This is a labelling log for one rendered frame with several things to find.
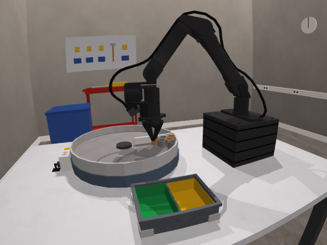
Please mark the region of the grey round turntable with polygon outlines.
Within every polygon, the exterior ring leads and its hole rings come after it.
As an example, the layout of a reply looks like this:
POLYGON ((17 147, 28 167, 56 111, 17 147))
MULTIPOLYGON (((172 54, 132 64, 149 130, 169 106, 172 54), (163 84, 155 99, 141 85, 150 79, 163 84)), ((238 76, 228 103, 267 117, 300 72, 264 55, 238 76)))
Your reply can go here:
POLYGON ((171 173, 179 161, 176 134, 161 128, 158 137, 167 135, 174 135, 176 141, 170 149, 152 145, 143 125, 94 130, 76 138, 70 147, 62 148, 52 172, 73 168, 82 181, 108 188, 156 181, 171 173))

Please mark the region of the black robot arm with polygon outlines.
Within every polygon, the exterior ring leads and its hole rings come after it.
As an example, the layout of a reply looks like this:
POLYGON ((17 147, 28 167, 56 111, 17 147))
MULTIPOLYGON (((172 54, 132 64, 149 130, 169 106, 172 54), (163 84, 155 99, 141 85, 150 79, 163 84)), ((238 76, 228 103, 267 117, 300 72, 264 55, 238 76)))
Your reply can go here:
POLYGON ((159 88, 149 84, 156 84, 156 79, 162 73, 163 68, 186 35, 189 34, 207 51, 220 71, 228 91, 236 96, 233 109, 223 109, 221 112, 249 122, 262 121, 263 117, 249 114, 249 99, 246 98, 251 96, 248 84, 230 61, 215 32, 213 24, 208 19, 182 14, 145 67, 143 76, 146 82, 124 84, 124 98, 129 115, 132 117, 140 113, 140 117, 148 117, 148 104, 144 102, 150 102, 152 105, 153 102, 159 101, 159 88), (141 101, 143 99, 142 89, 144 89, 144 101, 141 101))

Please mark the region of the green bin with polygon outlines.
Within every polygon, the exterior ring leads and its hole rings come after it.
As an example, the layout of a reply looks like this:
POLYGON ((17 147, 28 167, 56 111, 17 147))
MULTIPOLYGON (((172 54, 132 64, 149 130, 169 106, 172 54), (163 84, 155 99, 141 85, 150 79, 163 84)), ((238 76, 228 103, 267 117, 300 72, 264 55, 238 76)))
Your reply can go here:
POLYGON ((142 217, 178 212, 178 208, 165 183, 135 188, 142 217))

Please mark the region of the yellow bin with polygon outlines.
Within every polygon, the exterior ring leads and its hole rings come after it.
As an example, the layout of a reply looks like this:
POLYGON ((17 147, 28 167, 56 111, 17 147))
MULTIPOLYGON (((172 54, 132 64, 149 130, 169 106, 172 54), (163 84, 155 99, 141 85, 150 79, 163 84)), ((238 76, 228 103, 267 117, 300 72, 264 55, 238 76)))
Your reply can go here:
POLYGON ((195 178, 167 183, 181 211, 214 203, 195 178))

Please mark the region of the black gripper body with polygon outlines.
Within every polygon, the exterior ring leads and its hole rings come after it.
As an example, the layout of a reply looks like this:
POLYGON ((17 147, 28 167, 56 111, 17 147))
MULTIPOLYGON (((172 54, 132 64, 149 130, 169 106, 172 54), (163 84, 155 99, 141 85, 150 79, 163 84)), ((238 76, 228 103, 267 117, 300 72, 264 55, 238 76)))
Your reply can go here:
POLYGON ((160 113, 160 101, 153 102, 151 105, 150 102, 144 102, 148 104, 148 117, 139 117, 138 121, 142 121, 144 124, 150 124, 151 126, 156 126, 159 123, 162 123, 164 120, 161 118, 165 117, 165 113, 160 113))

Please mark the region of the dark grey divided bin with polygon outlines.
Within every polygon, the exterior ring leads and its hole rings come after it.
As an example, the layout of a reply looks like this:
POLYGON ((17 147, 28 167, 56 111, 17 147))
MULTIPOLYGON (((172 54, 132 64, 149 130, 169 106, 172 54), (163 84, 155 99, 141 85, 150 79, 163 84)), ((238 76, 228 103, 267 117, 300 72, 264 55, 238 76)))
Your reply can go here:
POLYGON ((154 229, 154 234, 169 232, 169 231, 178 230, 178 229, 208 222, 208 216, 219 213, 219 207, 222 206, 222 202, 215 196, 215 194, 208 188, 208 186, 200 179, 200 177, 197 174, 156 180, 156 181, 149 181, 149 182, 133 183, 130 185, 131 185, 136 214, 137 214, 141 231, 154 229), (201 187, 210 196, 210 198, 214 201, 214 203, 181 211, 167 183, 182 181, 192 178, 196 179, 196 181, 201 185, 201 187), (135 188, 164 184, 164 183, 169 193, 171 194, 179 211, 174 213, 164 214, 164 215, 142 218, 135 188))

